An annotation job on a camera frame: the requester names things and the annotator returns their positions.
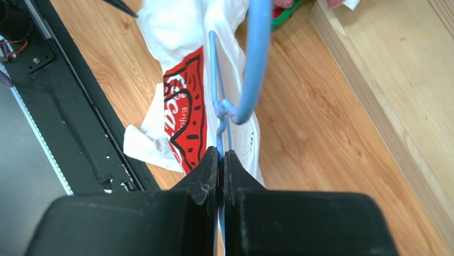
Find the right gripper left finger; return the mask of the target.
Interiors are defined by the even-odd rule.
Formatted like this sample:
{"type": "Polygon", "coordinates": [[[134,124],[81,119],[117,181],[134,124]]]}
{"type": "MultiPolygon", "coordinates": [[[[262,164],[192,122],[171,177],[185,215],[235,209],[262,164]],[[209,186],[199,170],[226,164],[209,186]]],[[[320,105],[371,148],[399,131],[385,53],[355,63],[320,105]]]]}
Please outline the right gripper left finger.
{"type": "Polygon", "coordinates": [[[26,255],[215,255],[217,160],[209,147],[169,190],[60,197],[26,255]]]}

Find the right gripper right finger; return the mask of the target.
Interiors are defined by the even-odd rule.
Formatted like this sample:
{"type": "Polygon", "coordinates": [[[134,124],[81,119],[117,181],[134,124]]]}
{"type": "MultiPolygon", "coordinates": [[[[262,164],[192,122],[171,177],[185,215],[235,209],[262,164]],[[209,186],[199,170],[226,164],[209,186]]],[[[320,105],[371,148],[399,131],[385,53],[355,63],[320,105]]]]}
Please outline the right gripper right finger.
{"type": "Polygon", "coordinates": [[[226,255],[398,255],[386,220],[365,194],[268,190],[224,156],[226,255]]]}

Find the blue wire hanger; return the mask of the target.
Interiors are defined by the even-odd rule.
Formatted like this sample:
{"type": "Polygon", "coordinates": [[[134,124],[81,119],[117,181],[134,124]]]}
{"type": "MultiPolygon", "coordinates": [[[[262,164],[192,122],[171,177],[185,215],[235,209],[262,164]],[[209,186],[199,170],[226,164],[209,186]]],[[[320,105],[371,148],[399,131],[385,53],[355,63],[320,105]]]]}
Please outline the blue wire hanger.
{"type": "Polygon", "coordinates": [[[262,89],[271,37],[271,1],[209,1],[205,16],[212,105],[217,118],[218,222],[228,239],[228,160],[235,152],[249,177],[262,183],[260,129],[254,110],[262,89]]]}

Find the white t-shirt red print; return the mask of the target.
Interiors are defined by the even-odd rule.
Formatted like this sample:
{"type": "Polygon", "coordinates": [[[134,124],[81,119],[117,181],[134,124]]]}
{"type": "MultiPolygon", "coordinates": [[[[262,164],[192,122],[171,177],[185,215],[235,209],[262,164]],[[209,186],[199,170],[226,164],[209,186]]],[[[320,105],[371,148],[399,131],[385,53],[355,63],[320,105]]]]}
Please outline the white t-shirt red print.
{"type": "Polygon", "coordinates": [[[248,7],[249,1],[143,1],[137,25],[163,82],[142,125],[126,128],[127,156],[187,174],[216,145],[209,32],[216,35],[221,93],[237,104],[246,56],[234,33],[248,7]]]}

